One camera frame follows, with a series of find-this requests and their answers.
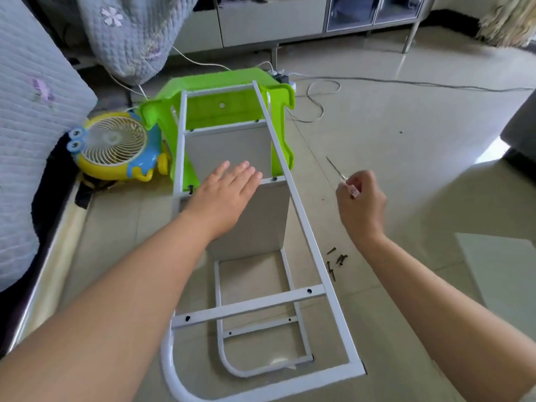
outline left hand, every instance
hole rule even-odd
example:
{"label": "left hand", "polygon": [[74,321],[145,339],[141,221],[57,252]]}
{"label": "left hand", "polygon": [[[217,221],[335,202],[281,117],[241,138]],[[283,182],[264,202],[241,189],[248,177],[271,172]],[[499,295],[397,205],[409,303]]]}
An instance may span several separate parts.
{"label": "left hand", "polygon": [[218,166],[194,192],[183,212],[208,230],[210,240],[234,227],[263,177],[248,161],[224,175],[227,168],[229,161]]}

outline cartoon fan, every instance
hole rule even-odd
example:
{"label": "cartoon fan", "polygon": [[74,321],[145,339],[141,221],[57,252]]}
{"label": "cartoon fan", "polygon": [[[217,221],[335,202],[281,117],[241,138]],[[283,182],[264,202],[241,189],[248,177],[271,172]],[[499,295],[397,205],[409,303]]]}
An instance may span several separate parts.
{"label": "cartoon fan", "polygon": [[171,156],[157,125],[146,131],[131,112],[106,113],[69,131],[67,150],[87,175],[106,181],[150,181],[153,169],[167,175]]}

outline screwdriver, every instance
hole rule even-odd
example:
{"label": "screwdriver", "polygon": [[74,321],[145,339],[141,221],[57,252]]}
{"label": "screwdriver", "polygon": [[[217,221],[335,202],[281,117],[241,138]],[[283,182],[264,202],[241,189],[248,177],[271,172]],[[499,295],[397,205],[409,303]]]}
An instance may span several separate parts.
{"label": "screwdriver", "polygon": [[[326,156],[327,161],[330,163],[330,165],[337,171],[339,174],[340,180],[346,185],[346,181],[348,180],[347,177],[345,177],[333,164],[333,162],[330,161],[330,159]],[[354,185],[346,185],[348,188],[348,192],[350,192],[350,195],[352,195],[352,198],[356,198],[359,194],[358,188],[356,188]]]}

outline metal cabinet leg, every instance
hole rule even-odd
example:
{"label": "metal cabinet leg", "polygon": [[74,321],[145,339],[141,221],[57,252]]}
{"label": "metal cabinet leg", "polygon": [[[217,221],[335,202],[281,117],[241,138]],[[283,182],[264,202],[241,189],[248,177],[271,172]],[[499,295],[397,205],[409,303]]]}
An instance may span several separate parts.
{"label": "metal cabinet leg", "polygon": [[410,34],[406,38],[406,43],[404,44],[404,49],[402,49],[402,53],[407,53],[410,50],[411,43],[413,42],[413,38],[415,38],[415,34],[417,33],[418,28],[419,22],[414,23],[411,27]]}
{"label": "metal cabinet leg", "polygon": [[272,48],[272,67],[275,71],[277,71],[277,48],[279,45],[274,46]]}

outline glass cabinet door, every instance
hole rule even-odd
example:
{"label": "glass cabinet door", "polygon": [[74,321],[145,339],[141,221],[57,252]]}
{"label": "glass cabinet door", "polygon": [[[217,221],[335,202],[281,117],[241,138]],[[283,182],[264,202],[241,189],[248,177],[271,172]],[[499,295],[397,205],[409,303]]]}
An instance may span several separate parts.
{"label": "glass cabinet door", "polygon": [[374,24],[417,18],[424,0],[383,0]]}
{"label": "glass cabinet door", "polygon": [[331,0],[327,30],[371,25],[378,2],[379,0]]}

